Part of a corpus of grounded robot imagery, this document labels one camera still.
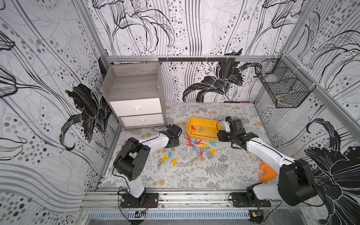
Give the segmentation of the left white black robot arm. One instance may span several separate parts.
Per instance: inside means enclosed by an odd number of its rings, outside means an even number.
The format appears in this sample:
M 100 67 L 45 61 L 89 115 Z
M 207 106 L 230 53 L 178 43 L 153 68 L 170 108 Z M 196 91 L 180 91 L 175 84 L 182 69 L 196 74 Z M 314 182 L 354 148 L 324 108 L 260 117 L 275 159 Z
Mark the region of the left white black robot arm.
M 125 178 L 130 196 L 139 199 L 145 193 L 145 187 L 140 178 L 146 161 L 151 152 L 180 145 L 182 129 L 168 125 L 167 130 L 158 131 L 156 135 L 142 140 L 129 138 L 122 146 L 120 153 L 113 162 L 113 167 Z

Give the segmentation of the yellow clothespin pile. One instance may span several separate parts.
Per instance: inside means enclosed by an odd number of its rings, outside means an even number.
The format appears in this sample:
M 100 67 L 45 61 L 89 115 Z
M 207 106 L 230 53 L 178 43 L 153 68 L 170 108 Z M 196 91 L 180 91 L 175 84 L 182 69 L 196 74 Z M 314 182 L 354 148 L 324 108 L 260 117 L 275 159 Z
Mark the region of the yellow clothespin pile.
M 212 155 L 216 155 L 217 154 L 217 152 L 215 151 L 215 150 L 213 150 L 213 149 L 209 149 L 209 151 L 212 153 Z
M 201 147 L 200 147 L 201 149 L 209 149 L 209 146 L 208 145 L 206 145 L 206 144 L 201 144 Z

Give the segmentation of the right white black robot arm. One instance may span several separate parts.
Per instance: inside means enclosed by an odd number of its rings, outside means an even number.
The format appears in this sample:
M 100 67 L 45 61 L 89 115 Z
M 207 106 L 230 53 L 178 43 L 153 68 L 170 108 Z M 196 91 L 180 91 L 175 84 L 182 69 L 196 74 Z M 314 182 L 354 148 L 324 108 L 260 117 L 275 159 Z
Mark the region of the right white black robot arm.
M 260 205 L 264 200 L 283 201 L 295 206 L 318 195 L 315 177 L 308 162 L 296 160 L 266 144 L 258 135 L 246 132 L 240 119 L 225 118 L 225 129 L 217 134 L 220 142 L 230 142 L 233 149 L 242 148 L 259 157 L 278 175 L 276 184 L 259 183 L 246 191 L 246 202 Z

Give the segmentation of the yellow plastic storage box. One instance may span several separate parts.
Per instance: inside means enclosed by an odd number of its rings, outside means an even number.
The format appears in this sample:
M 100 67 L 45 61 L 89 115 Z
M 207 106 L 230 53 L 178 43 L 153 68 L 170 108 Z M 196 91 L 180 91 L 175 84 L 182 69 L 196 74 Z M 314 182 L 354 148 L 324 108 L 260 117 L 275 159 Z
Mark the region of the yellow plastic storage box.
M 192 139 L 216 142 L 218 141 L 218 132 L 221 129 L 220 122 L 193 117 L 187 123 L 186 132 Z

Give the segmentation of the wooden two-drawer cabinet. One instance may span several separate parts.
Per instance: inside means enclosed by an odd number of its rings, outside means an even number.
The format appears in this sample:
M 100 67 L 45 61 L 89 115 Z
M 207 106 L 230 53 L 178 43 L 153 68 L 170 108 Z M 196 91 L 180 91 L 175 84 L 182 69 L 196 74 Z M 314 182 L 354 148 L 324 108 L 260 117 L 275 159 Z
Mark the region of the wooden two-drawer cabinet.
M 101 92 L 124 130 L 167 122 L 158 62 L 111 65 Z

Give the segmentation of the orange monster plush toy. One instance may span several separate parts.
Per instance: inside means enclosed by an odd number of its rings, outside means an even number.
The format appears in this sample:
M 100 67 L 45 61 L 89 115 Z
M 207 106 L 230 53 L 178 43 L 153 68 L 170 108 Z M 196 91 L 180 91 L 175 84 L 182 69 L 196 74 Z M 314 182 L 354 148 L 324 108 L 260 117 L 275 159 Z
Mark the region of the orange monster plush toy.
M 268 164 L 262 164 L 260 166 L 259 177 L 261 183 L 267 183 L 269 181 L 272 181 L 276 179 L 277 176 L 278 173 Z

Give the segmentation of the black wall rail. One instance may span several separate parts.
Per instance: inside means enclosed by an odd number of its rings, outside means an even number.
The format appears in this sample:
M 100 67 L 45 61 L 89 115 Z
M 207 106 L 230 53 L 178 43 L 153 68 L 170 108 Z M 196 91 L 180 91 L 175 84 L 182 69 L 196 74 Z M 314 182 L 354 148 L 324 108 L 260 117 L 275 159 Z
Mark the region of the black wall rail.
M 167 57 L 159 57 L 159 62 L 234 62 L 234 57 L 180 57 L 180 58 L 167 58 Z

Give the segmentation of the red clothespin in pile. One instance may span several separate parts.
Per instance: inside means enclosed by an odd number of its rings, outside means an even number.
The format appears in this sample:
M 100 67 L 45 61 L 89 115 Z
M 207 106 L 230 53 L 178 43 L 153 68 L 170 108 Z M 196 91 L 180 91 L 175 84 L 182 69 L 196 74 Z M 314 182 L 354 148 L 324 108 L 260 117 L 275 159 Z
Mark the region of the red clothespin in pile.
M 195 145 L 202 145 L 202 140 L 191 139 L 190 137 L 184 137 L 187 140 L 187 146 L 194 147 Z

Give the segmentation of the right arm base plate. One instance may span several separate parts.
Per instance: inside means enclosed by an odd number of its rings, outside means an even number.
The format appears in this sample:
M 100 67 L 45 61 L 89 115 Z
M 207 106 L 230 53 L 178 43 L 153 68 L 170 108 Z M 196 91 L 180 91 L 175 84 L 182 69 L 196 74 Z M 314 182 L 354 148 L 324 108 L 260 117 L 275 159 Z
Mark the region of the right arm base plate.
M 242 207 L 257 207 L 266 208 L 271 207 L 271 203 L 268 200 L 259 200 L 252 195 L 251 192 L 232 192 L 229 197 L 229 201 L 232 202 L 235 208 Z

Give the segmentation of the red-handled screwdriver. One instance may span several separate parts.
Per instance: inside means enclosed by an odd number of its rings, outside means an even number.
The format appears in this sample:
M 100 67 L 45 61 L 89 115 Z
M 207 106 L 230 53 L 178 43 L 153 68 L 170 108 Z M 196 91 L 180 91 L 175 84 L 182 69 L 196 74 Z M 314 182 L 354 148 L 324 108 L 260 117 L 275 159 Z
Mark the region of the red-handled screwdriver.
M 231 103 L 231 104 L 250 104 L 252 101 L 224 101 L 223 103 Z

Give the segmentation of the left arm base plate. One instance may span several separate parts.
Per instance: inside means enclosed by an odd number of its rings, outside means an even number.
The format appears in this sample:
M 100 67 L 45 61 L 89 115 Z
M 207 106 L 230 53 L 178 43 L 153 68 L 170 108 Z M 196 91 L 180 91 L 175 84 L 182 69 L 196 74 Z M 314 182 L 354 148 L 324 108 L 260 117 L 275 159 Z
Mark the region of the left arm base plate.
M 131 194 L 123 194 L 121 199 L 122 208 L 157 208 L 158 193 L 143 193 L 139 198 L 133 197 Z

